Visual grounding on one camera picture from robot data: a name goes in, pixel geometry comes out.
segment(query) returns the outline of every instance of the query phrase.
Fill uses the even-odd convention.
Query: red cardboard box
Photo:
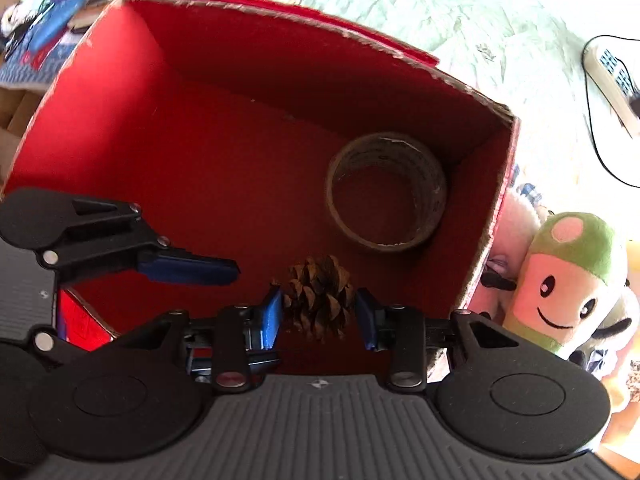
[[[258,303],[272,278],[286,283],[288,267],[310,254],[336,255],[354,285],[383,303],[446,317],[478,282],[518,121],[436,64],[301,7],[117,0],[44,98],[4,192],[41,186],[137,202],[176,246],[238,261],[240,279],[222,288],[152,283],[135,272],[78,286],[121,332],[172,308],[202,317]],[[354,245],[324,204],[332,156],[357,136],[388,131],[427,145],[449,187],[431,239],[401,254]],[[303,343],[293,333],[278,340],[286,349]],[[320,347],[295,366],[365,372],[374,360],[354,331]]]

